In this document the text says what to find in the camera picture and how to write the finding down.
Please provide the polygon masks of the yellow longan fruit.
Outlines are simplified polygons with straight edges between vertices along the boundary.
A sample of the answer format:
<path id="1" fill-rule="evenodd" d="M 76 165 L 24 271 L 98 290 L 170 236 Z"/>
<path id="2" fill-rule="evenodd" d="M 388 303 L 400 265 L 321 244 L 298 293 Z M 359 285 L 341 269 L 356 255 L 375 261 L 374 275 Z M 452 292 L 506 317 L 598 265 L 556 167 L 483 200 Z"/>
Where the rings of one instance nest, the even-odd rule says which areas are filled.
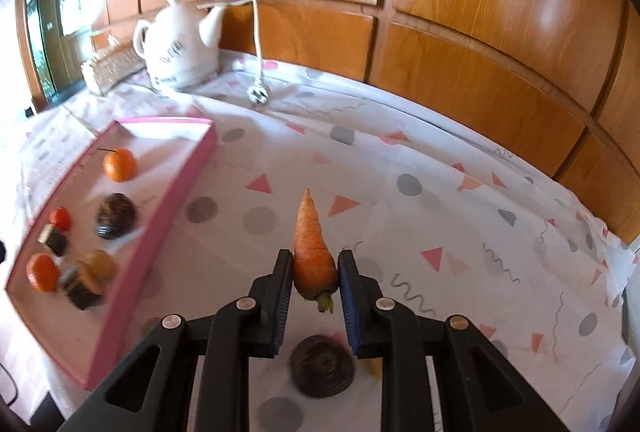
<path id="1" fill-rule="evenodd" d="M 88 252 L 82 262 L 87 264 L 91 274 L 101 283 L 111 282 L 118 270 L 114 258 L 102 249 L 94 249 Z"/>
<path id="2" fill-rule="evenodd" d="M 366 358 L 363 361 L 366 365 L 369 374 L 376 380 L 381 381 L 383 378 L 383 361 L 377 358 Z"/>

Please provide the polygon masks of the dark water chestnut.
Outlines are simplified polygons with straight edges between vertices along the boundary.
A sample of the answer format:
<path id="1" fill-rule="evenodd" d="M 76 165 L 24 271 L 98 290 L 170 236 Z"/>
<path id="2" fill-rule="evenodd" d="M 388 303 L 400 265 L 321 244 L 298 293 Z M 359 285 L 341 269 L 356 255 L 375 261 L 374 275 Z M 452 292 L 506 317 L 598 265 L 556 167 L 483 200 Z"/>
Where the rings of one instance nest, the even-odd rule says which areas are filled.
<path id="1" fill-rule="evenodd" d="M 292 381 L 311 398 L 328 398 L 354 382 L 355 364 L 346 348 L 335 340 L 314 334 L 300 341 L 290 356 Z"/>
<path id="2" fill-rule="evenodd" d="M 101 200 L 94 230 L 99 237 L 112 241 L 129 233 L 136 220 L 137 209 L 134 203 L 125 194 L 113 193 Z"/>

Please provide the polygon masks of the yellow longan fruit front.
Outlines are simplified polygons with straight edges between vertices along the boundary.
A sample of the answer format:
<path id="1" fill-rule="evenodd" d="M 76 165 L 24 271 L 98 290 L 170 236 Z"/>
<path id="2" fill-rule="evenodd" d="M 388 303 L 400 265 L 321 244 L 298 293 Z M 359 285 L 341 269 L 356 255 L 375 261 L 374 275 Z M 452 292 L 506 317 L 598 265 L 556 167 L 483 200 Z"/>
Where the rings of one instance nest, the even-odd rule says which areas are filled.
<path id="1" fill-rule="evenodd" d="M 88 252 L 82 262 L 87 264 L 91 274 L 101 283 L 111 282 L 118 270 L 114 258 L 102 249 L 94 249 Z"/>

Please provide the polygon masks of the small orange carrot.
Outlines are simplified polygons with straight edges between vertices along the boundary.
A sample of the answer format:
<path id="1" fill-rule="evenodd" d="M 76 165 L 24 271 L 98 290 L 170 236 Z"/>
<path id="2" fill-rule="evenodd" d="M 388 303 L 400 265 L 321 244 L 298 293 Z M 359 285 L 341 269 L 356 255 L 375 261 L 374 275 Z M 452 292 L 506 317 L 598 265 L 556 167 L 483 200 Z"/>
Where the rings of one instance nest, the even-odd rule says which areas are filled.
<path id="1" fill-rule="evenodd" d="M 317 304 L 320 313 L 333 313 L 333 293 L 338 288 L 335 259 L 322 236 L 322 227 L 311 196 L 305 189 L 296 213 L 293 282 L 297 292 Z"/>

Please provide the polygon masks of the orange tangerine front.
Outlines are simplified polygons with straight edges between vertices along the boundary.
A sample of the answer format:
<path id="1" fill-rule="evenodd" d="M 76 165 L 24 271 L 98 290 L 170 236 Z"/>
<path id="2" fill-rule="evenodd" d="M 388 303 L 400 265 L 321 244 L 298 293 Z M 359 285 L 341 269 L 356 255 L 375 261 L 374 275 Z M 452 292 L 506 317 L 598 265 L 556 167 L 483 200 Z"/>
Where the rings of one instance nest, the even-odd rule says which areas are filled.
<path id="1" fill-rule="evenodd" d="M 36 253 L 27 262 L 26 275 L 37 291 L 50 293 L 58 287 L 61 271 L 47 253 Z"/>

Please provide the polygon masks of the orange tangerine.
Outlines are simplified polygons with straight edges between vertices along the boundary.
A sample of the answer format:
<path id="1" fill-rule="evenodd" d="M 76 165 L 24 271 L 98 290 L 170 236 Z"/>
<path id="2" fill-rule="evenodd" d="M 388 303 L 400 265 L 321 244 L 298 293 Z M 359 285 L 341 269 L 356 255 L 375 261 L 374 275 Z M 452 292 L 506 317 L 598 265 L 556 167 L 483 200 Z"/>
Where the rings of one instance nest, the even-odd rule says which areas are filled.
<path id="1" fill-rule="evenodd" d="M 27 262 L 26 275 L 37 291 L 50 293 L 58 287 L 61 271 L 47 253 L 36 253 Z"/>
<path id="2" fill-rule="evenodd" d="M 131 180 L 137 173 L 137 160 L 128 148 L 99 147 L 104 154 L 103 172 L 111 181 L 122 183 Z"/>

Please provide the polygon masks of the red cherry tomato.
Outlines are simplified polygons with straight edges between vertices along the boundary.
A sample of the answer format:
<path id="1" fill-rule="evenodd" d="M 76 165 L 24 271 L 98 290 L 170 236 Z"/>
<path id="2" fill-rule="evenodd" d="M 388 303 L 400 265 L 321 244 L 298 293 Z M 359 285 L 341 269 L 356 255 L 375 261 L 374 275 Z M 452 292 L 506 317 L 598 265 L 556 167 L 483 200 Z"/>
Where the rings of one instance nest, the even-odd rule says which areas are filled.
<path id="1" fill-rule="evenodd" d="M 68 232 L 72 225 L 72 218 L 65 207 L 58 206 L 50 212 L 49 223 L 60 232 Z"/>

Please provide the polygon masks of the pink shallow box tray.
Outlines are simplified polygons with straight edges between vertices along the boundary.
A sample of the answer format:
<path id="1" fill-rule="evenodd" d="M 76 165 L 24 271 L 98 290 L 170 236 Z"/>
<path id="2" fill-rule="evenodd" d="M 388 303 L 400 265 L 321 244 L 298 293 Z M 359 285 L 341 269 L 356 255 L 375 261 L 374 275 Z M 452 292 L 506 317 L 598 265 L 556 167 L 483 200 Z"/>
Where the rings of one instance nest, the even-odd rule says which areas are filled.
<path id="1" fill-rule="evenodd" d="M 17 315 L 50 359 L 82 389 L 115 367 L 146 274 L 171 219 L 217 146 L 213 120 L 134 117 L 95 137 L 58 182 L 26 234 L 6 281 Z M 37 290 L 27 264 L 51 234 L 53 209 L 70 214 L 62 256 L 70 290 Z"/>

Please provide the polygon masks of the patterned white tablecloth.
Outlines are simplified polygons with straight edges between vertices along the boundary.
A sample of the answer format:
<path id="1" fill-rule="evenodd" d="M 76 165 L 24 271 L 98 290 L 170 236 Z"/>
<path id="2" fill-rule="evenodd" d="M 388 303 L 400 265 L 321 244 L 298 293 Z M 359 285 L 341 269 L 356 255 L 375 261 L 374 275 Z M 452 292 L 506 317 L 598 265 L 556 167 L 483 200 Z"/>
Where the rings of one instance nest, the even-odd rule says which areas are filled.
<path id="1" fill-rule="evenodd" d="M 571 191 L 457 122 L 285 63 L 268 65 L 257 108 L 245 95 L 255 65 L 224 53 L 220 74 L 187 93 L 154 93 L 139 74 L 32 126 L 21 202 L 33 217 L 72 175 L 72 259 L 99 244 L 88 218 L 114 184 L 89 145 L 114 119 L 132 122 L 115 139 L 138 159 L 122 191 L 144 217 L 169 186 L 186 190 L 122 347 L 164 315 L 205 316 L 246 293 L 292 246 L 311 193 L 329 249 L 354 252 L 384 295 L 421 316 L 468 316 L 570 430 L 605 430 L 635 361 L 622 337 L 634 252 Z"/>

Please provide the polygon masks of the ornate tissue box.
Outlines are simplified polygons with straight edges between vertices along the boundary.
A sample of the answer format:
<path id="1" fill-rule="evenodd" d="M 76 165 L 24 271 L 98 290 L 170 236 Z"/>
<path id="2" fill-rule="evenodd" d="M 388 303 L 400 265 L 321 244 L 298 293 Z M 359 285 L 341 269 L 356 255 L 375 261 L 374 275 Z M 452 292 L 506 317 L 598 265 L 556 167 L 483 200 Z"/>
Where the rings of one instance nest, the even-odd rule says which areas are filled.
<path id="1" fill-rule="evenodd" d="M 145 67 L 129 39 L 108 36 L 107 41 L 105 48 L 96 51 L 80 67 L 86 87 L 96 96 L 105 96 L 120 81 Z"/>

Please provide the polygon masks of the white ceramic electric kettle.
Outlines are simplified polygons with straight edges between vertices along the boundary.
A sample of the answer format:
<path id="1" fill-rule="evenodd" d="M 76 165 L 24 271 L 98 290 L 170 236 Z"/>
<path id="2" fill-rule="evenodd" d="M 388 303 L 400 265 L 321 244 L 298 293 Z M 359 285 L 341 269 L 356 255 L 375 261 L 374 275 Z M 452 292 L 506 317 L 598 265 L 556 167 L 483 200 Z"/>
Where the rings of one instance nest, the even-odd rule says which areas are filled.
<path id="1" fill-rule="evenodd" d="M 155 89 L 178 91 L 218 72 L 226 8 L 213 6 L 205 12 L 184 0 L 166 1 L 153 22 L 137 22 L 132 46 Z"/>

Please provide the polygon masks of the wooden door with glass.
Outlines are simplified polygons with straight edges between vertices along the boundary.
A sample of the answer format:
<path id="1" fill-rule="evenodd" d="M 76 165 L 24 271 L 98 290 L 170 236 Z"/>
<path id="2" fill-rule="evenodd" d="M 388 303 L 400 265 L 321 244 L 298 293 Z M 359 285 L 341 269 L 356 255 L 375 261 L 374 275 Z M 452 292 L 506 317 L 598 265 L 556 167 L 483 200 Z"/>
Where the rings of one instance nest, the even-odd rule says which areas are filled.
<path id="1" fill-rule="evenodd" d="M 39 113 L 85 87 L 81 64 L 94 53 L 99 0 L 15 0 L 18 48 L 32 108 Z"/>

